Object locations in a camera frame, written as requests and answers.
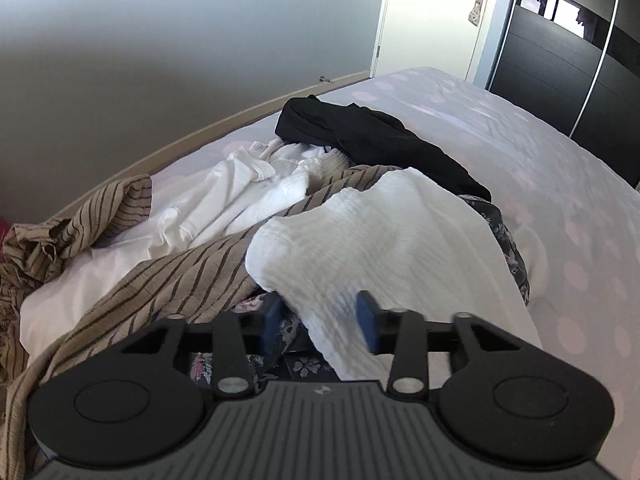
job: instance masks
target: sliding wardrobe door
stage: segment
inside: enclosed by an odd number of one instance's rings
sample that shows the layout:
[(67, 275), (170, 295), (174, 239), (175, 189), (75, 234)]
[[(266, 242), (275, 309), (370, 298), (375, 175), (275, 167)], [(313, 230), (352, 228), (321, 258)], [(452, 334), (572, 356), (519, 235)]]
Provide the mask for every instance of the sliding wardrobe door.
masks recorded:
[(515, 0), (490, 91), (569, 135), (602, 56), (615, 0)]
[(606, 56), (572, 139), (640, 180), (640, 0), (619, 0)]

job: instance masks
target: pile of clothes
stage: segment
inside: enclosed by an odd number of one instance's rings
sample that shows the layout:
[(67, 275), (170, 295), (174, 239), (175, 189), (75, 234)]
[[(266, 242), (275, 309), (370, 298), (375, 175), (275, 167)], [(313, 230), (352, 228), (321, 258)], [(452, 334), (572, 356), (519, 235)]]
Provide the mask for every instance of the pile of clothes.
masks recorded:
[[(390, 357), (370, 355), (357, 326), (359, 290), (430, 320), (473, 312), (540, 345), (524, 261), (491, 194), (460, 164), (395, 117), (313, 96), (289, 100), (275, 133), (151, 195), (141, 176), (100, 190), (71, 219), (12, 228), (0, 267), (5, 480), (44, 462), (26, 425), (30, 392), (168, 315), (207, 322), (276, 290), (291, 314), (270, 354), (248, 357), (258, 387), (386, 384)], [(23, 348), (20, 317), (44, 312), (48, 332)], [(192, 377), (209, 371), (195, 355)]]

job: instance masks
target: door handle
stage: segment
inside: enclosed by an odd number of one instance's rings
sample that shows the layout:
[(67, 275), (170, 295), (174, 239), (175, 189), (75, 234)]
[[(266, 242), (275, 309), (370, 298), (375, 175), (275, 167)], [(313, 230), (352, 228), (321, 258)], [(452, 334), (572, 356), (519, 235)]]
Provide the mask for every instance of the door handle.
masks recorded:
[(476, 27), (480, 25), (480, 13), (482, 11), (482, 2), (484, 2), (484, 0), (476, 0), (476, 2), (474, 3), (474, 8), (471, 9), (471, 12), (469, 13), (469, 21)]

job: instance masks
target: bed sheet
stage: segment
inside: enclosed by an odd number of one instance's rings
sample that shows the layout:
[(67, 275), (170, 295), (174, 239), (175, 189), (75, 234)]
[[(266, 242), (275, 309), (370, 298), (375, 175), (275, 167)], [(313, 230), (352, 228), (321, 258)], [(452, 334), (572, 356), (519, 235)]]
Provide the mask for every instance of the bed sheet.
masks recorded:
[[(366, 80), (322, 99), (395, 115), (487, 186), (508, 225), (538, 234), (550, 269), (531, 305), (542, 344), (609, 389), (616, 417), (600, 460), (638, 480), (640, 194), (553, 127), (433, 68)], [(270, 140), (278, 115), (182, 158), (155, 175), (154, 186), (211, 167), (252, 140)]]

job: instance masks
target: baseboard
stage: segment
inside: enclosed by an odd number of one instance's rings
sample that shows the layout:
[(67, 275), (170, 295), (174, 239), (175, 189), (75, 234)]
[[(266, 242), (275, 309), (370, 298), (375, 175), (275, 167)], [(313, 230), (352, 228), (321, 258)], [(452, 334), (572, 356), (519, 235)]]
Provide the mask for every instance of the baseboard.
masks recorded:
[(303, 88), (302, 90), (298, 90), (297, 92), (292, 92), (290, 94), (277, 97), (270, 101), (248, 108), (247, 110), (243, 110), (242, 112), (238, 112), (237, 114), (234, 114), (231, 117), (227, 117), (226, 119), (222, 119), (217, 123), (205, 126), (203, 129), (198, 130), (197, 132), (193, 132), (192, 134), (189, 134), (179, 140), (176, 140), (175, 142), (172, 142), (164, 148), (157, 150), (151, 155), (146, 156), (145, 158), (142, 158), (141, 160), (133, 163), (128, 168), (119, 171), (118, 173), (109, 177), (107, 180), (98, 184), (98, 186), (95, 186), (93, 189), (84, 193), (81, 197), (74, 200), (71, 204), (67, 205), (65, 208), (57, 212), (54, 216), (58, 218), (68, 218), (78, 210), (78, 208), (84, 203), (87, 198), (92, 195), (92, 193), (94, 193), (101, 187), (106, 186), (108, 183), (114, 182), (115, 180), (120, 180), (122, 178), (127, 178), (128, 176), (135, 176), (141, 173), (155, 174), (158, 171), (163, 170), (179, 158), (182, 158), (185, 155), (189, 155), (189, 153), (199, 150), (205, 144), (209, 144), (214, 140), (221, 139), (225, 135), (237, 130), (238, 128), (241, 128), (242, 126), (247, 126), (248, 124), (251, 124), (263, 117), (277, 112), (292, 97), (306, 96), (309, 94), (323, 94), (326, 92), (330, 92), (331, 90), (342, 88), (343, 86), (357, 83), (358, 81), (363, 81), (368, 77), (369, 71), (365, 70), (364, 72), (358, 72), (355, 74), (346, 75), (344, 77), (332, 79), (329, 82), (323, 82), (317, 85), (309, 86), (308, 88)]

